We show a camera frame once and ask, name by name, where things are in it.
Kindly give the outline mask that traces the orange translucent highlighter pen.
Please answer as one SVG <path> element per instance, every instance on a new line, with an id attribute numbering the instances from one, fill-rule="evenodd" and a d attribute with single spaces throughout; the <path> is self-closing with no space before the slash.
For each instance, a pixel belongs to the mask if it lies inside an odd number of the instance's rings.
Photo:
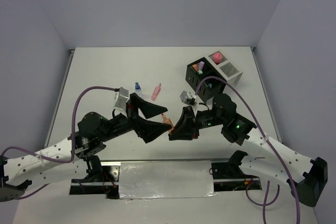
<path id="1" fill-rule="evenodd" d="M 161 114 L 163 123 L 168 124 L 170 126 L 170 129 L 168 130 L 169 133 L 171 133 L 174 130 L 174 125 L 170 118 L 168 118 L 164 113 Z"/>

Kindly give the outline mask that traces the pink highlighter pen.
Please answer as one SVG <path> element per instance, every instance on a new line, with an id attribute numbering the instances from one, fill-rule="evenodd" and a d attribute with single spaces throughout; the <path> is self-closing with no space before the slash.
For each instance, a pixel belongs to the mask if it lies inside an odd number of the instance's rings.
<path id="1" fill-rule="evenodd" d="M 159 84 L 155 87 L 155 89 L 154 89 L 154 91 L 153 91 L 153 93 L 152 93 L 152 95 L 151 95 L 151 100 L 152 100 L 152 101 L 155 101 L 155 100 L 157 99 L 158 95 L 160 94 L 160 91 L 161 91 L 161 83 L 159 83 Z"/>

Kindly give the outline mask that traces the purple highlighter pen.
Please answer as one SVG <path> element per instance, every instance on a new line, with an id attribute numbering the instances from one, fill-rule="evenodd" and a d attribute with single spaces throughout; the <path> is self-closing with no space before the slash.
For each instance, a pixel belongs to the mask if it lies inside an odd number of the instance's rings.
<path id="1" fill-rule="evenodd" d="M 198 70 L 202 71 L 203 68 L 204 68 L 204 65 L 205 65 L 205 62 L 200 61 L 199 64 L 198 64 Z"/>

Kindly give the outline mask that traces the pink capped colourful tube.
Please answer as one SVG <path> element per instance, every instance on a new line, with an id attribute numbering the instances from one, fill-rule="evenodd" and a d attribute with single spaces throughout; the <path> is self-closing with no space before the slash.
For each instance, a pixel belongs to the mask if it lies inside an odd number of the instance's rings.
<path id="1" fill-rule="evenodd" d="M 213 56 L 212 56 L 212 61 L 213 61 L 215 64 L 217 64 L 217 65 L 220 64 L 220 63 L 222 63 L 224 60 L 225 60 L 225 59 L 224 59 L 223 55 L 222 55 L 220 52 L 216 52 L 216 53 L 214 53 Z"/>

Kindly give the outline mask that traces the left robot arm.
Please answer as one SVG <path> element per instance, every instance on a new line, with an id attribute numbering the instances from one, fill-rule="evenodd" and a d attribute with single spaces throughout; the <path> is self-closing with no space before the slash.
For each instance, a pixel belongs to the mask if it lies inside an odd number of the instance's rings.
<path id="1" fill-rule="evenodd" d="M 171 129 L 170 124 L 150 120 L 167 108 L 135 93 L 126 99 L 124 108 L 126 114 L 111 119 L 97 112 L 87 113 L 68 138 L 38 152 L 19 158 L 1 155 L 1 201 L 23 199 L 27 189 L 67 178 L 98 181 L 104 171 L 97 153 L 105 149 L 105 142 L 135 131 L 149 143 Z"/>

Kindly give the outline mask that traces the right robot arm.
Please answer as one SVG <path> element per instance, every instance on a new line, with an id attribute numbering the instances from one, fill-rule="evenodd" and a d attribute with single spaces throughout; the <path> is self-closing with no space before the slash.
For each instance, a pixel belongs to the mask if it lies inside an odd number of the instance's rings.
<path id="1" fill-rule="evenodd" d="M 321 157 L 310 158 L 263 134 L 257 125 L 237 113 L 237 105 L 226 94 L 213 97 L 212 108 L 194 112 L 191 106 L 169 134 L 171 141 L 197 139 L 200 130 L 221 125 L 221 134 L 238 145 L 229 159 L 233 177 L 243 174 L 263 177 L 288 186 L 299 202 L 315 207 L 328 182 L 328 164 Z"/>

